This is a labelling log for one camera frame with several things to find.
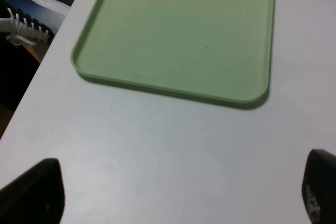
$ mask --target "tray rim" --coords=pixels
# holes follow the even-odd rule
[[[269,21],[270,27],[268,27],[267,32],[270,33],[270,36],[268,37],[270,42],[269,42],[269,47],[266,48],[265,54],[270,54],[270,56],[268,57],[268,62],[266,62],[267,65],[269,66],[268,71],[266,73],[267,76],[265,77],[265,83],[263,87],[261,88],[261,90],[258,92],[258,94],[255,95],[255,97],[252,97],[249,99],[231,99],[231,98],[224,98],[224,97],[216,97],[216,96],[207,95],[207,94],[194,93],[194,92],[189,92],[189,91],[184,91],[184,90],[170,89],[170,88],[165,88],[161,86],[143,84],[140,82],[126,81],[126,80],[121,80],[121,79],[116,79],[116,78],[99,76],[96,74],[86,73],[83,70],[81,70],[76,65],[76,60],[80,56],[82,45],[87,39],[89,31],[92,28],[92,24],[96,20],[96,16],[99,12],[99,9],[102,6],[103,1],[104,0],[96,0],[94,2],[91,8],[91,11],[88,15],[88,18],[83,25],[83,28],[77,38],[77,41],[75,43],[75,46],[70,56],[70,61],[71,61],[72,66],[75,68],[78,75],[80,75],[85,80],[95,82],[95,83],[109,84],[110,86],[113,86],[113,87],[122,87],[122,88],[131,89],[131,90],[139,90],[143,92],[163,94],[163,95],[178,97],[182,99],[201,101],[201,102],[225,105],[225,106],[231,106],[231,107],[238,107],[242,109],[254,109],[255,106],[262,105],[268,99],[269,86],[270,86],[270,74],[271,74],[272,45],[273,45],[273,38],[274,38],[274,20],[275,20],[275,1],[276,0],[270,0],[270,10],[269,10],[269,15],[268,15],[268,18],[270,19]]]

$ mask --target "green tray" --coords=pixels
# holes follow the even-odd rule
[[[72,52],[84,78],[218,104],[268,92],[274,0],[97,0]]]

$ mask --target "white table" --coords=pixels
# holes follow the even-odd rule
[[[81,79],[75,0],[0,141],[0,187],[61,162],[62,223],[309,223],[312,148],[336,153],[336,0],[276,0],[271,90],[251,111]]]

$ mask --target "black object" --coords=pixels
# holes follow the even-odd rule
[[[336,156],[325,150],[310,152],[302,196],[313,224],[336,223]]]
[[[0,223],[58,224],[64,202],[59,162],[48,158],[0,190]]]
[[[13,46],[1,34],[0,51],[0,103],[15,111],[39,63],[24,47]]]

